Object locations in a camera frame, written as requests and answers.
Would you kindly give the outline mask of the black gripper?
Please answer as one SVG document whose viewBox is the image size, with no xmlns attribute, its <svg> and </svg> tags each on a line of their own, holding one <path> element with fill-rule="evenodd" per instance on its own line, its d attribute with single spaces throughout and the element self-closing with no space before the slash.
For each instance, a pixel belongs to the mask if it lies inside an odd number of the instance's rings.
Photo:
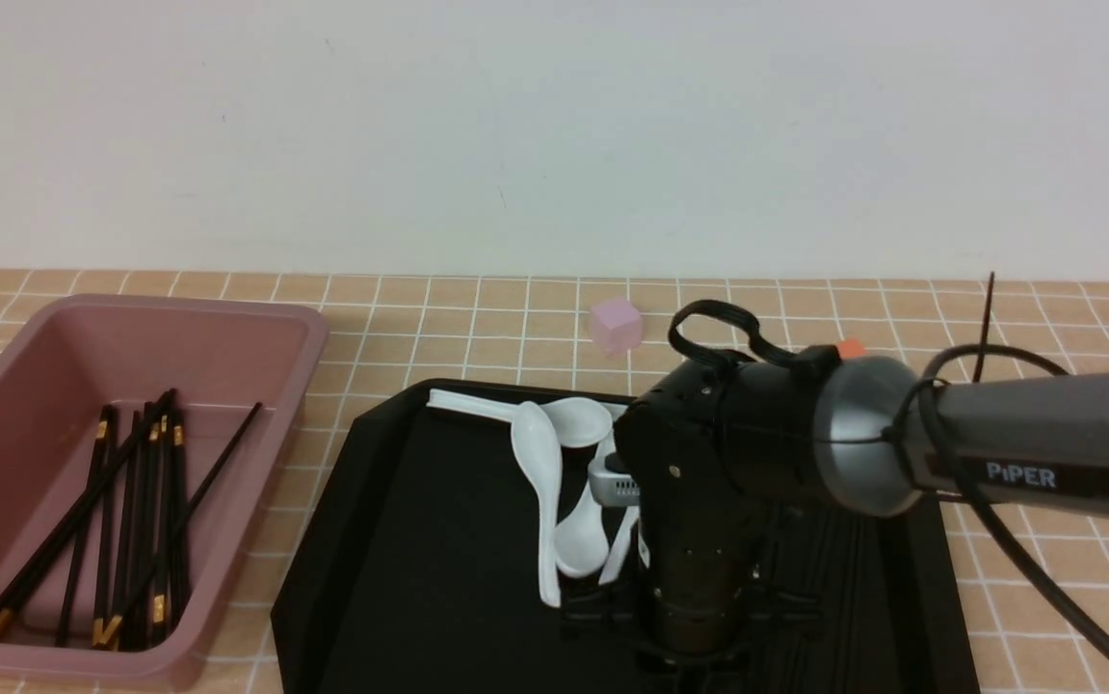
<svg viewBox="0 0 1109 694">
<path fill-rule="evenodd" d="M 812 432 L 820 389 L 787 370 L 737 361 L 726 375 L 684 361 L 615 421 L 617 452 L 639 488 L 647 567 L 564 598 L 567 635 L 619 637 L 701 664 L 770 632 L 817 631 L 820 601 L 757 581 L 783 509 L 817 500 Z"/>
</svg>

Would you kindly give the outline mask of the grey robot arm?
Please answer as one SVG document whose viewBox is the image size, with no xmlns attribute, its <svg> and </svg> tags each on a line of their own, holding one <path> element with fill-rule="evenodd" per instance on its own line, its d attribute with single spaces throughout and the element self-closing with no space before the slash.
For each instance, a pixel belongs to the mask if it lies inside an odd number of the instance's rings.
<svg viewBox="0 0 1109 694">
<path fill-rule="evenodd" d="M 731 662 L 770 629 L 810 627 L 817 601 L 755 576 L 783 511 L 887 519 L 923 499 L 971 506 L 1030 583 L 1109 654 L 1109 635 L 1067 605 L 991 510 L 1042 506 L 1109 518 L 1109 372 L 1067 375 L 1007 344 L 963 344 L 923 375 L 832 346 L 749 359 L 691 344 L 683 363 L 613 425 L 611 467 L 590 482 L 638 511 L 637 578 L 566 598 L 566 627 L 620 637 L 676 666 Z"/>
</svg>

